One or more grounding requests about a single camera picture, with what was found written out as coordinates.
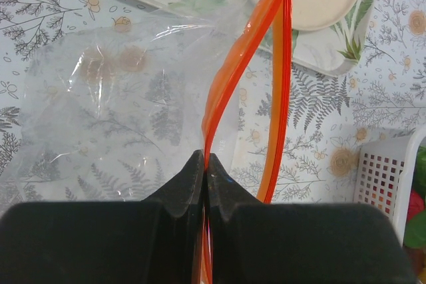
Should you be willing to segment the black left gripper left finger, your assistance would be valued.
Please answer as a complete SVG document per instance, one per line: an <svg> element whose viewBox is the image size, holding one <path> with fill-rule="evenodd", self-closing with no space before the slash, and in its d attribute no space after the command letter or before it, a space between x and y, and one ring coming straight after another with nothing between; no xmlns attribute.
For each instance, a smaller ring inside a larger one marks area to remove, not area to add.
<svg viewBox="0 0 426 284"><path fill-rule="evenodd" d="M139 202L27 202L1 217L2 283L199 283L204 157Z"/></svg>

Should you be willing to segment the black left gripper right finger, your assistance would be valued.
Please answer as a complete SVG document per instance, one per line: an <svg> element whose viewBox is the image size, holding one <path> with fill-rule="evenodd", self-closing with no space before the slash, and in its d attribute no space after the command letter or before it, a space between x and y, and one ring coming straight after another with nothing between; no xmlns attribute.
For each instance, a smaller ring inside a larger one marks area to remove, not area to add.
<svg viewBox="0 0 426 284"><path fill-rule="evenodd" d="M212 154L206 171L215 283L415 283L389 220L365 204L265 204Z"/></svg>

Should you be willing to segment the clear orange-zip bag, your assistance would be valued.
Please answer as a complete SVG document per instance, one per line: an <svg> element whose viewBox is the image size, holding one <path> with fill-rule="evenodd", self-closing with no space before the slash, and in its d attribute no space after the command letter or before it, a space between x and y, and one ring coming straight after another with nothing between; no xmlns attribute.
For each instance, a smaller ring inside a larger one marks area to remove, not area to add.
<svg viewBox="0 0 426 284"><path fill-rule="evenodd" d="M232 160L234 91L270 27L271 173L284 143L292 0L247 2L184 0L37 51L5 175L42 198L1 218L2 283L200 282L206 171Z"/></svg>

